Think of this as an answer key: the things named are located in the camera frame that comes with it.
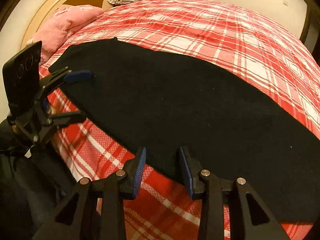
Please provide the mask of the black pants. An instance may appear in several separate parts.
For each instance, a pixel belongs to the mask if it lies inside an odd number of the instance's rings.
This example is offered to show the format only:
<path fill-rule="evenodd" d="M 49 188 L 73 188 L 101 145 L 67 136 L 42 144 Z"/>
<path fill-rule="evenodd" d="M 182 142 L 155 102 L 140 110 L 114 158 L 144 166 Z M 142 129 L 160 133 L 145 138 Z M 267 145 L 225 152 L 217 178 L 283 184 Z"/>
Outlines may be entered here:
<path fill-rule="evenodd" d="M 115 38 L 69 46 L 49 67 L 89 70 L 61 90 L 107 135 L 181 183 L 186 146 L 220 178 L 245 178 L 281 222 L 319 217 L 319 139 L 269 96 L 187 55 Z"/>

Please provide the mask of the pink folded blanket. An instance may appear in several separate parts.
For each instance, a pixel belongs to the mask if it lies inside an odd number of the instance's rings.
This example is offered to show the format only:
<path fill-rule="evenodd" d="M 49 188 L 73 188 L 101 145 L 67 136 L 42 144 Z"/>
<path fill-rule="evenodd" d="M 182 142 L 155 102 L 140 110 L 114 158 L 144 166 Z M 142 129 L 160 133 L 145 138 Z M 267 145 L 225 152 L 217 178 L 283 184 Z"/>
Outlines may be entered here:
<path fill-rule="evenodd" d="M 81 28 L 97 20 L 104 11 L 92 5 L 61 7 L 44 22 L 39 30 L 28 40 L 27 45 L 42 42 L 40 65 L 51 56 Z"/>

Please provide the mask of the red white plaid bedsheet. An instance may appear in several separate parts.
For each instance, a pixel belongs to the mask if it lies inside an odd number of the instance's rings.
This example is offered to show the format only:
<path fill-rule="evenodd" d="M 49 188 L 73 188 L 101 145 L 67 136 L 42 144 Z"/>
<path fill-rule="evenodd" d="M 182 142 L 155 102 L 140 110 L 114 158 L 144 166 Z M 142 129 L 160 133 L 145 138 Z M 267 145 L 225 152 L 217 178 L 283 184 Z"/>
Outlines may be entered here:
<path fill-rule="evenodd" d="M 115 7 L 73 34 L 40 67 L 40 75 L 48 75 L 68 46 L 113 37 L 217 64 L 319 135 L 319 66 L 293 33 L 266 16 L 210 0 L 144 0 Z M 124 206 L 129 239 L 197 237 L 200 202 L 149 166 L 137 199 Z"/>

